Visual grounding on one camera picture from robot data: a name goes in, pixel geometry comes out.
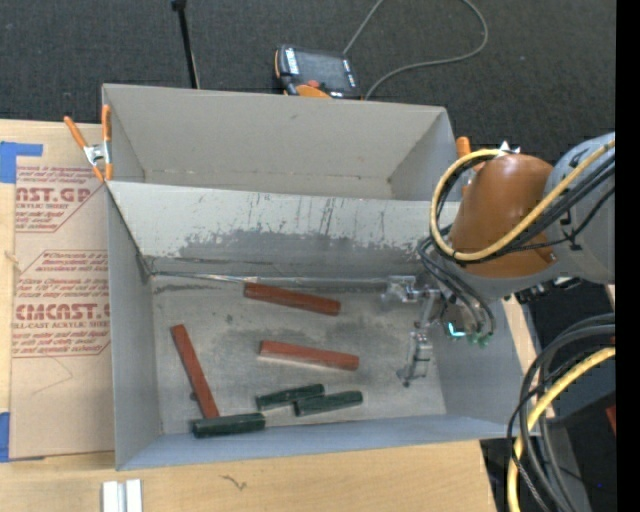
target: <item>metal bracket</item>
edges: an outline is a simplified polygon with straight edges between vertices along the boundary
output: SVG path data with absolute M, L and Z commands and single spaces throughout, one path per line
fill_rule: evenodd
M 103 482 L 101 491 L 101 512 L 142 512 L 140 479 Z
M 411 333 L 412 346 L 409 352 L 409 361 L 396 371 L 396 375 L 405 388 L 411 385 L 411 381 L 420 377 L 426 377 L 429 369 L 429 362 L 433 357 L 433 345 L 423 332 L 414 331 Z
M 389 276 L 387 289 L 380 296 L 383 304 L 390 304 L 397 299 L 400 302 L 418 302 L 424 291 L 415 288 L 416 278 L 414 276 Z

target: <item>black wire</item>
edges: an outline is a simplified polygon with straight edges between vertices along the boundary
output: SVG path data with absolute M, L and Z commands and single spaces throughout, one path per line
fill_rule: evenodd
M 538 385 L 529 390 L 528 393 L 520 398 L 520 402 L 518 403 L 518 405 L 516 406 L 514 412 L 511 414 L 511 417 L 509 418 L 509 422 L 507 424 L 507 443 L 509 446 L 511 446 L 513 448 L 514 445 L 514 439 L 513 439 L 513 427 L 515 425 L 515 421 L 516 418 L 519 416 L 520 414 L 520 410 L 525 409 L 526 410 L 526 406 L 529 403 L 529 400 L 531 400 L 534 396 L 538 395 L 543 389 L 545 389 L 545 385 L 547 383 L 547 381 L 551 381 L 553 380 L 555 377 L 561 375 L 562 373 L 564 373 L 569 367 L 569 364 L 566 363 L 565 365 L 562 365 L 558 368 L 556 368 L 550 375 L 547 375 L 547 377 L 545 379 L 540 379 L 540 382 L 538 383 Z M 538 504 L 541 506 L 541 508 L 544 508 L 545 510 L 547 510 L 547 507 L 544 503 L 544 501 L 542 500 L 542 497 L 540 496 L 540 493 L 538 492 L 538 490 L 535 488 L 534 484 L 533 484 L 533 480 L 531 479 L 531 477 L 527 474 L 526 470 L 524 470 L 524 467 L 521 463 L 521 461 L 518 459 L 518 457 L 516 456 L 515 451 L 512 449 L 511 451 L 511 460 L 513 460 L 513 462 L 516 464 L 516 467 L 518 468 L 518 472 L 521 472 L 523 474 L 524 481 L 527 484 L 527 487 L 529 487 L 529 490 L 531 491 L 532 496 L 534 497 L 534 499 L 538 502 Z
M 544 369 L 545 365 L 547 365 L 548 363 L 550 364 L 550 361 L 552 361 L 553 357 L 556 355 L 556 353 L 558 352 L 558 350 L 560 350 L 561 348 L 569 345 L 570 343 L 573 343 L 577 340 L 583 340 L 587 337 L 590 336 L 597 336 L 597 335 L 602 335 L 602 334 L 611 334 L 611 332 L 615 332 L 615 324 L 611 325 L 611 324 L 599 324 L 599 323 L 595 323 L 594 325 L 589 324 L 589 322 L 582 322 L 579 324 L 579 328 L 576 328 L 574 326 L 568 328 L 567 330 L 565 330 L 563 333 L 561 333 L 558 337 L 556 337 L 554 339 L 554 341 L 547 346 L 536 358 L 536 360 L 533 362 L 533 364 L 529 367 L 529 370 L 527 371 L 524 379 L 523 379 L 523 383 L 522 383 L 522 387 L 521 387 L 521 392 L 520 392 L 520 396 L 521 396 L 521 401 L 524 400 L 526 397 L 529 397 L 529 388 L 531 386 L 531 383 L 536 375 L 536 373 L 538 372 L 538 370 L 540 370 L 541 368 Z M 561 499 L 559 498 L 559 496 L 557 495 L 557 493 L 554 491 L 554 489 L 551 487 L 549 481 L 548 481 L 548 477 L 546 476 L 544 470 L 542 469 L 542 466 L 540 465 L 539 460 L 537 459 L 536 455 L 535 455 L 535 451 L 533 449 L 533 443 L 531 441 L 531 436 L 530 436 L 530 432 L 527 426 L 527 412 L 526 412 L 526 408 L 523 408 L 522 406 L 519 406 L 519 410 L 518 410 L 518 415 L 519 415 L 519 419 L 520 419 L 520 433 L 521 433 L 521 437 L 523 440 L 523 443 L 525 445 L 529 460 L 532 463 L 532 467 L 536 473 L 536 475 L 540 478 L 540 481 L 542 483 L 542 486 L 546 492 L 546 494 L 554 501 L 554 503 L 560 508 L 560 510 L 562 510 L 563 512 L 570 512 L 573 510 L 573 507 L 571 508 L 567 508 L 565 506 L 565 504 L 561 501 Z
M 501 251 L 501 255 L 502 255 L 503 252 L 504 252 L 504 254 L 507 254 L 507 253 L 512 253 L 512 252 L 529 251 L 529 250 L 532 250 L 532 249 L 540 249 L 540 248 L 543 248 L 543 247 L 552 247 L 554 245 L 558 245 L 558 244 L 567 242 L 570 239 L 575 238 L 577 235 L 579 235 L 588 226 L 589 222 L 591 222 L 591 220 L 593 220 L 593 217 L 595 216 L 595 214 L 598 213 L 598 210 L 600 208 L 602 208 L 604 203 L 607 202 L 607 199 L 609 199 L 609 197 L 611 197 L 613 194 L 615 194 L 615 187 L 611 188 L 610 190 L 608 190 L 596 202 L 596 205 L 587 214 L 587 216 L 582 221 L 582 223 L 576 229 L 574 229 L 571 232 L 571 236 L 570 237 L 569 236 L 565 236 L 564 238 L 559 238 L 558 240 L 553 240 L 551 242 L 540 242 L 540 243 L 537 243 L 537 244 L 523 245 L 522 247 L 512 247 L 508 251 Z
M 451 225 L 449 225 L 446 228 L 444 228 L 442 230 L 442 232 L 444 234 L 447 234 L 450 229 L 451 229 Z M 475 292 L 475 290 L 473 290 L 473 288 L 471 288 L 471 286 L 469 286 L 462 279 L 458 278 L 457 276 L 455 276 L 451 272 L 449 272 L 446 269 L 442 268 L 437 263 L 435 263 L 431 258 L 429 258 L 429 256 L 427 255 L 426 251 L 431 245 L 433 245 L 433 238 L 432 237 L 427 237 L 421 244 L 418 244 L 418 254 L 420 255 L 420 259 L 422 261 L 422 265 L 437 280 L 439 280 L 445 286 L 447 286 L 456 295 L 456 297 L 458 297 L 463 302 L 463 304 L 465 306 L 467 306 L 467 308 L 470 310 L 471 314 L 474 316 L 474 318 L 476 320 L 477 332 L 480 332 L 480 330 L 482 329 L 482 325 L 484 325 L 484 322 L 483 322 L 482 318 L 480 318 L 478 316 L 479 313 L 476 310 L 476 308 L 474 308 L 469 303 L 469 301 L 466 299 L 465 293 L 466 293 L 466 295 L 469 295 L 470 297 L 472 297 L 480 305 L 480 307 L 483 309 L 483 311 L 485 312 L 485 315 L 487 316 L 487 318 L 489 320 L 489 330 L 485 334 L 485 336 L 492 336 L 493 332 L 495 331 L 495 322 L 496 322 L 496 320 L 495 320 L 495 315 L 493 314 L 493 311 L 491 310 L 491 308 L 480 297 L 480 295 L 477 294 Z M 443 274 L 446 277 L 442 277 L 442 275 L 440 275 L 440 276 L 437 275 L 434 272 L 433 268 L 430 268 L 430 267 L 433 267 L 433 268 L 437 269 L 441 274 Z
M 586 320 L 582 320 L 580 322 L 577 322 L 575 324 L 573 324 L 572 326 L 570 326 L 567 330 L 563 331 L 562 333 L 560 333 L 560 336 L 564 335 L 565 333 L 571 332 L 572 330 L 577 330 L 577 329 L 584 329 L 584 328 L 588 328 L 588 327 L 594 327 L 594 326 L 601 326 L 601 325 L 611 325 L 615 323 L 615 313 L 605 313 L 602 315 L 598 315 L 595 317 L 591 317 L 591 318 L 587 318 Z M 579 354 L 578 356 L 574 356 L 574 357 L 579 357 L 580 359 L 582 359 L 587 353 L 593 352 L 593 349 L 586 349 L 583 350 L 581 354 Z M 546 381 L 546 375 L 549 374 L 549 369 L 551 367 L 551 363 L 553 362 L 553 358 L 547 360 L 543 366 L 540 368 L 540 379 L 543 381 Z M 562 477 L 562 468 L 560 468 L 560 465 L 557 462 L 557 459 L 555 457 L 555 451 L 553 450 L 553 447 L 551 446 L 551 436 L 549 433 L 549 422 L 547 421 L 546 418 L 543 419 L 543 421 L 540 422 L 540 428 L 541 428 L 541 440 L 542 440 L 542 444 L 545 450 L 545 453 L 547 454 L 547 456 L 549 457 L 549 462 L 548 465 L 551 467 L 551 471 L 555 477 L 556 482 L 558 483 L 560 490 L 562 491 L 562 493 L 565 495 L 565 497 L 567 498 L 567 501 L 569 503 L 571 503 L 571 498 L 570 498 L 570 493 L 566 487 L 566 485 L 564 484 L 564 478 Z
M 503 254 L 513 252 L 513 250 L 520 250 L 520 246 L 540 234 L 547 227 L 549 227 L 553 222 L 558 220 L 562 215 L 566 214 L 569 209 L 575 205 L 578 201 L 583 199 L 587 194 L 593 191 L 598 187 L 604 180 L 609 178 L 611 175 L 615 173 L 615 165 L 611 165 L 612 162 L 615 162 L 615 156 L 611 157 L 607 162 L 598 166 L 596 171 L 591 173 L 585 180 L 576 185 L 573 189 L 568 191 L 562 198 L 556 202 L 555 205 L 552 205 L 547 209 L 546 212 L 542 213 L 538 219 L 536 219 L 535 223 L 527 229 L 524 233 L 521 233 L 518 237 L 512 240 L 509 244 L 507 244 L 500 251 L 497 251 L 495 255 L 492 257 L 499 257 Z M 611 195 L 611 190 L 607 191 L 606 197 L 608 198 Z M 599 208 L 602 206 L 603 201 L 599 201 Z

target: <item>black cable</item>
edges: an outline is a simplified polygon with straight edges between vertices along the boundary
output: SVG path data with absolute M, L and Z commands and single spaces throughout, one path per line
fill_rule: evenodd
M 450 229 L 451 229 L 451 226 L 447 226 L 446 228 L 444 228 L 443 232 L 446 234 L 449 232 Z M 465 293 L 466 295 L 469 295 L 470 297 L 472 297 L 484 310 L 485 315 L 489 319 L 489 329 L 488 329 L 488 332 L 485 334 L 485 336 L 493 335 L 493 332 L 495 331 L 495 315 L 493 314 L 493 311 L 491 310 L 491 308 L 475 292 L 475 290 L 471 288 L 471 286 L 469 286 L 462 279 L 458 278 L 451 272 L 442 268 L 437 263 L 435 263 L 431 258 L 429 258 L 429 256 L 427 255 L 427 249 L 431 245 L 433 245 L 433 238 L 431 237 L 427 237 L 422 243 L 418 244 L 418 254 L 420 256 L 420 259 L 425 269 L 429 271 L 438 281 L 442 282 L 445 286 L 447 286 L 458 298 L 460 298 L 460 300 L 465 304 L 465 306 L 470 310 L 471 314 L 474 316 L 476 320 L 476 324 L 478 326 L 477 330 L 479 332 L 484 322 L 482 318 L 478 316 L 479 313 L 477 312 L 476 308 L 474 308 L 466 299 Z M 445 277 L 442 277 L 442 275 L 437 275 L 437 273 L 433 270 L 434 268 L 438 270 Z
M 523 379 L 521 392 L 520 392 L 521 399 L 524 399 L 525 397 L 529 397 L 529 393 L 530 393 L 529 388 L 531 387 L 531 383 L 533 382 L 533 379 L 536 373 L 538 373 L 538 371 L 541 368 L 544 368 L 544 365 L 546 365 L 547 362 L 550 362 L 553 359 L 553 357 L 556 355 L 558 350 L 577 340 L 583 340 L 590 336 L 611 334 L 611 332 L 615 332 L 615 324 L 614 325 L 610 325 L 610 324 L 589 325 L 588 323 L 582 323 L 581 325 L 582 327 L 578 329 L 576 329 L 575 327 L 570 327 L 569 329 L 565 330 L 558 337 L 556 337 L 556 339 L 554 339 L 554 341 L 538 355 L 538 357 L 535 359 L 533 364 L 529 367 L 529 370 L 527 371 Z M 545 475 L 545 472 L 542 469 L 542 466 L 540 465 L 540 462 L 535 455 L 530 432 L 527 427 L 526 408 L 521 407 L 520 410 L 518 411 L 518 415 L 520 419 L 521 437 L 525 445 L 525 448 L 527 450 L 529 460 L 532 463 L 532 467 L 535 473 L 540 478 L 540 481 L 542 483 L 542 486 L 546 494 L 554 501 L 554 503 L 560 508 L 560 510 L 562 510 L 563 512 L 572 512 L 574 509 L 567 508 L 565 503 L 560 499 L 560 497 L 557 495 L 555 490 L 551 487 L 548 481 L 548 478 Z
M 595 326 L 612 325 L 614 323 L 615 323 L 615 313 L 605 313 L 605 314 L 602 314 L 602 315 L 597 315 L 595 317 L 587 318 L 585 320 L 577 322 L 577 323 L 573 324 L 572 326 L 570 326 L 565 331 L 563 331 L 562 333 L 560 333 L 559 336 L 563 336 L 563 335 L 568 334 L 569 332 L 575 331 L 575 330 L 580 330 L 580 329 L 585 329 L 585 328 L 588 328 L 588 327 L 595 327 Z M 587 353 L 592 352 L 592 351 L 593 351 L 593 349 L 583 350 L 581 354 L 579 354 L 578 356 L 574 356 L 574 357 L 579 357 L 580 359 L 582 359 Z M 550 374 L 550 367 L 551 367 L 551 363 L 552 362 L 553 362 L 553 358 L 550 358 L 540 368 L 540 379 L 543 382 L 547 382 L 547 377 L 546 376 Z M 549 422 L 546 420 L 546 418 L 543 418 L 543 421 L 540 422 L 540 429 L 541 429 L 540 439 L 542 440 L 544 451 L 547 454 L 547 456 L 549 457 L 548 465 L 551 468 L 551 471 L 552 471 L 552 473 L 553 473 L 553 475 L 555 477 L 556 482 L 558 482 L 558 485 L 560 487 L 561 492 L 565 495 L 565 497 L 567 498 L 567 501 L 569 503 L 571 503 L 570 493 L 569 493 L 566 485 L 564 485 L 564 479 L 562 477 L 562 468 L 558 464 L 558 461 L 557 461 L 557 459 L 555 457 L 555 451 L 553 450 L 553 447 L 551 446 L 551 436 L 550 436 L 550 433 L 549 433 Z
M 496 252 L 493 257 L 499 257 L 506 253 L 518 250 L 526 242 L 543 232 L 553 222 L 558 220 L 562 215 L 565 215 L 573 205 L 582 200 L 587 194 L 596 189 L 603 181 L 615 174 L 615 156 L 609 158 L 605 163 L 598 166 L 598 168 L 590 173 L 583 181 L 578 183 L 573 189 L 564 194 L 559 201 L 549 207 L 543 212 L 535 223 L 527 229 L 527 231 L 521 233 L 518 237 L 512 240 L 507 246 L 500 251 Z M 611 190 L 607 191 L 606 197 L 611 195 Z
M 443 184 L 442 192 L 438 198 L 437 205 L 437 213 L 436 213 L 436 227 L 437 221 L 440 217 L 440 213 L 442 211 L 442 206 L 445 203 L 446 197 L 451 192 L 454 187 L 455 182 L 460 178 L 460 176 L 467 171 L 469 168 L 477 165 L 480 162 L 489 160 L 494 158 L 494 156 L 489 157 L 480 157 L 478 159 L 472 159 L 466 163 L 464 166 L 460 166 L 454 173 L 449 176 L 447 181 Z M 498 251 L 490 254 L 484 258 L 480 258 L 477 260 L 465 262 L 465 264 L 478 264 L 484 263 L 487 261 L 494 260 L 505 254 L 526 251 L 531 249 L 538 249 L 543 247 L 549 247 L 551 245 L 556 245 L 559 243 L 571 241 L 572 238 L 575 238 L 582 230 L 586 228 L 588 223 L 593 219 L 597 211 L 604 205 L 606 200 L 611 196 L 611 194 L 615 193 L 615 187 L 611 190 L 607 191 L 606 194 L 602 198 L 598 200 L 594 208 L 591 209 L 587 217 L 583 220 L 583 222 L 575 229 L 570 236 L 566 236 L 563 239 L 555 240 L 552 242 L 542 242 L 539 244 L 529 244 L 524 245 L 535 236 L 543 232 L 547 227 L 549 227 L 553 222 L 557 221 L 562 215 L 565 215 L 570 208 L 576 204 L 578 201 L 583 199 L 587 194 L 592 192 L 595 188 L 597 188 L 602 182 L 608 179 L 615 173 L 615 155 L 607 158 L 603 163 L 596 167 L 595 171 L 589 173 L 580 183 L 578 183 L 573 189 L 567 191 L 559 201 L 557 201 L 554 205 L 550 206 L 545 212 L 541 213 L 541 215 L 536 219 L 536 221 L 523 233 L 517 236 L 514 240 L 506 244 L 503 248 Z M 455 257 L 453 255 L 448 255 L 441 248 L 436 247 L 438 252 L 446 259 L 454 260 Z

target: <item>cable bundle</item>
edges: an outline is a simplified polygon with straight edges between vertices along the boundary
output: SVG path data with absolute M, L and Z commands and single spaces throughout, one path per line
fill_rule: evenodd
M 513 452 L 507 473 L 507 500 L 511 512 L 520 512 L 517 488 L 519 474 L 542 510 L 550 510 L 547 506 L 548 501 L 555 506 L 551 510 L 559 510 L 561 512 L 578 512 L 581 510 L 575 505 L 564 483 L 561 468 L 558 466 L 550 443 L 548 423 L 544 413 L 555 398 L 580 376 L 591 368 L 602 364 L 606 359 L 615 356 L 615 347 L 611 346 L 611 342 L 602 342 L 603 336 L 610 340 L 614 335 L 615 316 L 613 313 L 583 320 L 572 325 L 556 337 L 550 345 L 540 352 L 529 367 L 520 390 L 520 403 L 509 421 L 507 431 L 508 440 L 512 443 L 513 428 L 516 419 L 518 419 L 520 436 L 513 443 Z M 561 349 L 570 346 L 574 348 L 576 346 L 582 347 L 584 343 L 589 346 L 586 349 L 582 348 L 578 355 L 567 360 L 558 361 Z M 548 466 L 553 480 L 545 472 L 545 468 L 543 468 L 538 459 L 536 446 L 533 444 L 531 431 L 536 425 L 540 426 L 540 441 L 543 443 L 545 455 L 549 459 Z M 525 450 L 527 460 L 531 463 L 531 468 L 542 489 L 538 489 L 533 484 L 531 477 L 524 470 L 521 459 Z M 540 490 L 546 496 L 546 501 L 539 492 Z

